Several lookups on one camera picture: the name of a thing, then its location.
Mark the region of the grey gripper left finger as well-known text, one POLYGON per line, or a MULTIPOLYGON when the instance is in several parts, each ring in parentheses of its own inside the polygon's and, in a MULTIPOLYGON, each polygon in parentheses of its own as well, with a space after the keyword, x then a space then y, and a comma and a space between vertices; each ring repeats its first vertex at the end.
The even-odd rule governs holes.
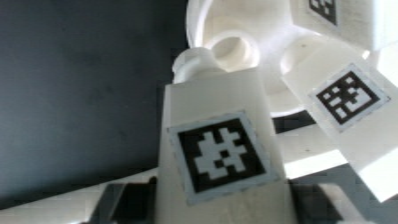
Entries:
POLYGON ((155 199, 157 177, 144 183, 109 184, 82 224, 155 224, 155 199))

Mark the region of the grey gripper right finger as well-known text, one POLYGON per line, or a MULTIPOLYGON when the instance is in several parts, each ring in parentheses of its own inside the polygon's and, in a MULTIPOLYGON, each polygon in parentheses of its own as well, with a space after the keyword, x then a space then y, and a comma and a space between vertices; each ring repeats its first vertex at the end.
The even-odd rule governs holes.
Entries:
POLYGON ((290 181, 299 224, 374 224, 333 183, 290 181))

